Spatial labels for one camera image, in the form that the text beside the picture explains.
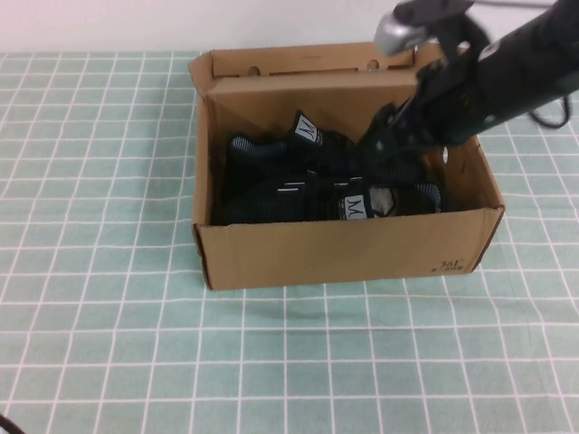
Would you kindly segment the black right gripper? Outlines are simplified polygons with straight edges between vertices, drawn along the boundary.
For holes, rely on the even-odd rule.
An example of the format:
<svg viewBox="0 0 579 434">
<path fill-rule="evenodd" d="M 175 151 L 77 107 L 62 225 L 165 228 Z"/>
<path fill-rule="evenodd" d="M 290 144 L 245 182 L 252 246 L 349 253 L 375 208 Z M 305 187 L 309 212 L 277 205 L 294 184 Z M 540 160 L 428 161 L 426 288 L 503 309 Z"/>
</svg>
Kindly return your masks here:
<svg viewBox="0 0 579 434">
<path fill-rule="evenodd" d="M 460 145 L 484 131 L 478 84 L 478 53 L 458 51 L 454 61 L 442 56 L 417 72 L 418 87 L 406 112 L 412 145 Z M 359 139 L 361 158 L 397 158 L 402 146 L 393 124 L 406 103 L 382 106 Z"/>
</svg>

